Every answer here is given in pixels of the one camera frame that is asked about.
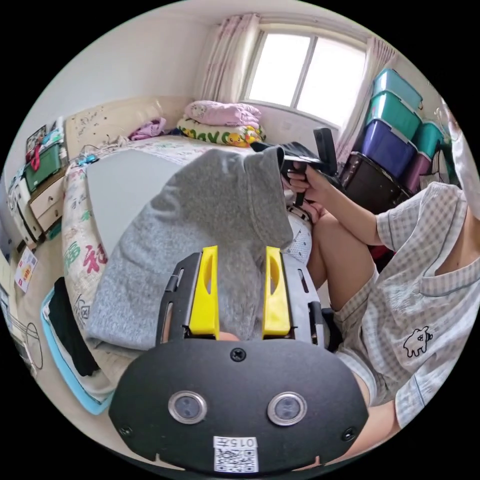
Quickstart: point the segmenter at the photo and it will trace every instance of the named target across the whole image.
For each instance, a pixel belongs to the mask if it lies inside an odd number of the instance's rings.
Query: window frame
[[[271,103],[268,101],[255,100],[255,99],[249,98],[250,92],[252,90],[254,78],[255,78],[255,72],[257,71],[257,67],[260,62],[260,57],[262,56],[265,41],[269,34],[297,35],[300,37],[310,38],[310,43],[308,45],[308,48],[305,54],[303,66],[300,70],[300,75],[298,77],[298,81],[297,81],[290,105],[281,105],[279,103]],[[251,60],[250,60],[248,69],[246,71],[246,78],[245,78],[245,82],[241,92],[241,98],[242,98],[241,101],[243,103],[271,107],[278,110],[283,110],[285,112],[294,113],[296,115],[300,115],[302,117],[306,117],[311,120],[319,121],[322,124],[332,129],[339,130],[341,128],[341,125],[336,125],[335,123],[332,123],[331,121],[328,121],[325,118],[321,118],[319,116],[313,115],[312,113],[307,113],[305,111],[301,111],[297,109],[300,95],[302,93],[302,89],[305,84],[307,73],[312,63],[312,59],[315,53],[315,47],[317,46],[317,42],[319,38],[333,40],[335,42],[345,44],[349,47],[359,50],[365,53],[365,60],[366,60],[367,43],[357,40],[355,38],[350,38],[344,34],[337,33],[334,31],[323,30],[320,28],[301,27],[299,25],[295,25],[295,26],[288,25],[288,24],[261,25],[260,31],[257,35],[255,46],[253,48]]]

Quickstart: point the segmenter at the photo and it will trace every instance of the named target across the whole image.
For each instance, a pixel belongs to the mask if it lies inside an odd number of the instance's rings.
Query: white board
[[[114,153],[88,166],[91,208],[108,257],[130,222],[181,167],[138,150]]]

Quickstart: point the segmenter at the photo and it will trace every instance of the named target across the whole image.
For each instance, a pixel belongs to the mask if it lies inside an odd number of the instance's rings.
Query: curtain
[[[235,103],[240,99],[259,32],[256,13],[226,18],[218,27],[199,100]]]
[[[343,170],[357,138],[362,133],[365,118],[369,111],[375,77],[384,68],[392,68],[397,62],[397,58],[396,50],[380,38],[370,37],[368,39],[363,77],[356,97],[356,103],[349,118],[340,129],[335,145],[339,172]]]

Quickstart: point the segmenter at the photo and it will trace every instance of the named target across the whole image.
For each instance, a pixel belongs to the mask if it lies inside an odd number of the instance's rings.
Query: qr code
[[[239,474],[258,472],[257,449],[216,448],[215,471]]]

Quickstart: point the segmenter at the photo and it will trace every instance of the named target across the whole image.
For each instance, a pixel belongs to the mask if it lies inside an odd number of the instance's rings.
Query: gray cloth
[[[293,240],[278,166],[283,154],[279,147],[248,156],[213,149],[178,171],[108,259],[86,325],[90,346],[130,356],[154,347],[176,264],[213,245],[220,329],[257,338],[266,247],[283,249]]]

